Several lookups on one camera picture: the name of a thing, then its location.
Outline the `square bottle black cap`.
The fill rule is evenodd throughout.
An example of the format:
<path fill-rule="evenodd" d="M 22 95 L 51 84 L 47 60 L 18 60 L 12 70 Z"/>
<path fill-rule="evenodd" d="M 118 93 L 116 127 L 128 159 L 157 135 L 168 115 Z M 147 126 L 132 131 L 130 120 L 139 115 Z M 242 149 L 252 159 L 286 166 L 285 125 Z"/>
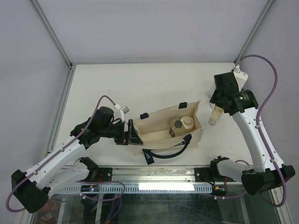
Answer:
<path fill-rule="evenodd" d="M 170 121 L 169 135 L 172 138 L 181 136 L 185 133 L 186 133 L 185 126 L 183 125 L 180 119 L 176 118 Z"/>

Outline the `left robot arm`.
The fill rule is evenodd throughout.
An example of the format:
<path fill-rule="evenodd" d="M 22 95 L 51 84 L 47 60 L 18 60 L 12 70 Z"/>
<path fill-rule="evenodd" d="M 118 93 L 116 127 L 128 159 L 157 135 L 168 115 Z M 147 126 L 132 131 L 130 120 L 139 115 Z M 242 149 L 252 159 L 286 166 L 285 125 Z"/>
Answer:
<path fill-rule="evenodd" d="M 76 125 L 63 144 L 27 171 L 11 175 L 12 192 L 29 213 L 40 210 L 60 189 L 79 181 L 94 181 L 98 165 L 85 151 L 100 138 L 117 145 L 142 145 L 132 119 L 113 122 L 114 111 L 102 106 L 84 123 Z"/>

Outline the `cream canvas tote bag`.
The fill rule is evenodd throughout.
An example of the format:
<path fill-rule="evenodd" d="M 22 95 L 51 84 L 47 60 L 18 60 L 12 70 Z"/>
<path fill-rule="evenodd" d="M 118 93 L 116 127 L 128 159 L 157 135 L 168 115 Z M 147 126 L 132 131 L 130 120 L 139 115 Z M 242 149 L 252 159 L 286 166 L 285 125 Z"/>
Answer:
<path fill-rule="evenodd" d="M 154 163 L 155 158 L 172 159 L 188 148 L 197 147 L 204 131 L 196 116 L 199 104 L 199 101 L 182 102 L 150 114 L 141 114 L 133 122 L 143 145 L 137 145 L 134 154 L 142 154 L 147 164 L 150 165 Z M 170 121 L 184 116 L 194 119 L 193 129 L 186 130 L 185 134 L 172 138 L 169 135 Z"/>

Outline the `yellow liquid bottle white cap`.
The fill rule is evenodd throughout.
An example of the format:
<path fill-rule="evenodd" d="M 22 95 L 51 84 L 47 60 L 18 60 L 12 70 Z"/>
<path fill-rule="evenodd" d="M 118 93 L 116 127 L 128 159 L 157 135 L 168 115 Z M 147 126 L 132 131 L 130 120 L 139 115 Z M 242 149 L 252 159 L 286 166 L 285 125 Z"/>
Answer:
<path fill-rule="evenodd" d="M 216 125 L 218 123 L 218 121 L 220 120 L 220 118 L 222 117 L 223 113 L 224 113 L 224 110 L 215 105 L 213 107 L 213 110 L 212 110 L 212 112 L 210 114 L 210 117 L 209 117 L 209 121 L 208 121 L 209 124 L 211 126 Z"/>

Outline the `cream round lid jar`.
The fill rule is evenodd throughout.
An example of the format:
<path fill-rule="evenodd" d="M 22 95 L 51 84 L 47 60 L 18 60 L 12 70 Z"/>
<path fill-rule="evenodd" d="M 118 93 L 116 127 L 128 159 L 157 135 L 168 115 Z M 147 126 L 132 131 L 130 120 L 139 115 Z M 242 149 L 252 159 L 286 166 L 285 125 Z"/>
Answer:
<path fill-rule="evenodd" d="M 184 116 L 181 119 L 181 122 L 183 124 L 183 126 L 185 127 L 186 130 L 191 130 L 193 129 L 195 122 L 194 119 L 190 116 Z"/>

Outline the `clear bottle white cap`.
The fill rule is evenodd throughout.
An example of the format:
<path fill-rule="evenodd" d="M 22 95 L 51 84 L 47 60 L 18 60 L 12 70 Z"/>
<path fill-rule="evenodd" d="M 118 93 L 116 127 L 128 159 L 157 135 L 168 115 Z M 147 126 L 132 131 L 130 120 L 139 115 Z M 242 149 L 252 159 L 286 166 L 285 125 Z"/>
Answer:
<path fill-rule="evenodd" d="M 213 92 L 211 92 L 211 93 L 208 93 L 209 105 L 210 105 L 210 107 L 211 107 L 211 108 L 214 108 L 215 104 L 210 102 L 210 100 L 211 100 L 212 96 L 213 96 Z"/>

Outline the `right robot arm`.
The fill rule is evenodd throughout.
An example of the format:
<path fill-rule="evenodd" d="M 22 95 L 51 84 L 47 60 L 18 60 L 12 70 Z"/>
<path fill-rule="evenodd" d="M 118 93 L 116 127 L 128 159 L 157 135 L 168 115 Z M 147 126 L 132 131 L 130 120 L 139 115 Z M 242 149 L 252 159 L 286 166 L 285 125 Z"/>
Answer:
<path fill-rule="evenodd" d="M 229 177 L 240 181 L 250 195 L 283 186 L 295 175 L 272 145 L 262 120 L 257 117 L 258 103 L 250 90 L 240 91 L 233 72 L 214 76 L 215 91 L 210 103 L 232 116 L 249 149 L 252 165 L 218 156 L 211 161 L 209 176 L 215 181 Z"/>

